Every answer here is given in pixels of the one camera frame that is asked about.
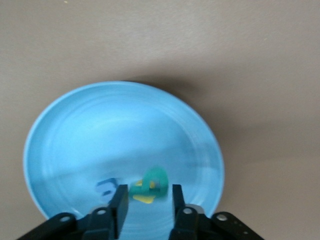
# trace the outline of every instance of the screw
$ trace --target screw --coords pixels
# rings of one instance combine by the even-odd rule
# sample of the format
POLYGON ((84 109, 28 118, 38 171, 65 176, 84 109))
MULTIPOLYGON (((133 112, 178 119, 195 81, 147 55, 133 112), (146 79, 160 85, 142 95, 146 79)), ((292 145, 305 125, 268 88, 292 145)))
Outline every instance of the screw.
POLYGON ((191 210, 191 208, 185 208, 185 209, 183 209, 183 213, 192 214, 192 210, 191 210))
POLYGON ((98 214, 98 215, 102 215, 105 213, 106 213, 106 210, 104 210, 104 209, 100 209, 99 211, 96 212, 96 214, 98 214))
POLYGON ((66 221, 69 221, 70 220, 70 217, 69 216, 63 216, 60 218, 60 222, 66 222, 66 221))
POLYGON ((216 216, 216 218, 220 221, 227 221, 228 220, 228 218, 223 214, 219 214, 218 216, 216 216))

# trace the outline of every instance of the green plastic piece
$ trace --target green plastic piece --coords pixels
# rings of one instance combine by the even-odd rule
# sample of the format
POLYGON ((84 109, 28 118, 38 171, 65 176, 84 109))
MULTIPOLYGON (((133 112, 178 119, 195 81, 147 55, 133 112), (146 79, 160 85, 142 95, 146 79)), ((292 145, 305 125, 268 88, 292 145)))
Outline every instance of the green plastic piece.
POLYGON ((137 185, 136 182, 131 185, 129 195, 163 197, 167 195, 168 187, 166 171, 161 167, 154 167, 144 174, 141 185, 137 185))

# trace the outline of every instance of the yellow object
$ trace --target yellow object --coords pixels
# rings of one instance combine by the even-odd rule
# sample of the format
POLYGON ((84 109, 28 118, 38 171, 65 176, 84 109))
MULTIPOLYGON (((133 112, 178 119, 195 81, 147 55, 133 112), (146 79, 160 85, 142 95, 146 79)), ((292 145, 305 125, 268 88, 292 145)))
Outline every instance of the yellow object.
POLYGON ((142 186, 142 180, 137 181, 137 182, 135 183, 135 185, 141 187, 141 186, 142 186))
POLYGON ((149 188, 155 189, 156 188, 156 183, 154 181, 151 181, 149 188))
POLYGON ((156 196, 143 196, 143 195, 133 195, 133 199, 143 202, 145 204, 152 204, 156 196))
MULTIPOLYGON (((139 180, 135 183, 136 186, 141 187, 142 186, 142 180, 139 180)), ((154 181, 150 182, 150 188, 155 189, 156 188, 156 183, 154 181)))

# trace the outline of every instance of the bowl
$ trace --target bowl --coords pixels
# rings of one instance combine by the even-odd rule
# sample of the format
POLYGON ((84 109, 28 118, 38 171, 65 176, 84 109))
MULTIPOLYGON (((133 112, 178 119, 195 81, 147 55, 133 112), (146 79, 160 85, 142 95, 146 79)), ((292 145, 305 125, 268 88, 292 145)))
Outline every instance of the bowl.
POLYGON ((121 240, 168 239, 172 184, 207 215, 224 184, 222 154, 205 121, 170 93, 128 81, 89 84, 51 103, 27 136, 23 164, 31 197, 47 218, 68 212, 80 219, 108 204, 118 185, 138 186, 148 171, 164 171, 167 194, 131 197, 121 240))

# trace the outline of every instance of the light blue bowl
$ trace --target light blue bowl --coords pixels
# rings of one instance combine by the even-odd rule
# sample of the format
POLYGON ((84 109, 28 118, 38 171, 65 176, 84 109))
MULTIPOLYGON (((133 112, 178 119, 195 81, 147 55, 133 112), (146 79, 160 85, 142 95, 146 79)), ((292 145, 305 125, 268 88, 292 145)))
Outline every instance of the light blue bowl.
POLYGON ((168 196, 151 204, 131 199, 121 240, 168 239, 172 184, 207 216, 224 184, 222 154, 204 120, 175 96, 135 82, 100 82, 61 96, 37 118, 24 148, 26 184, 47 218, 82 218, 117 185, 155 166, 167 172, 168 196))

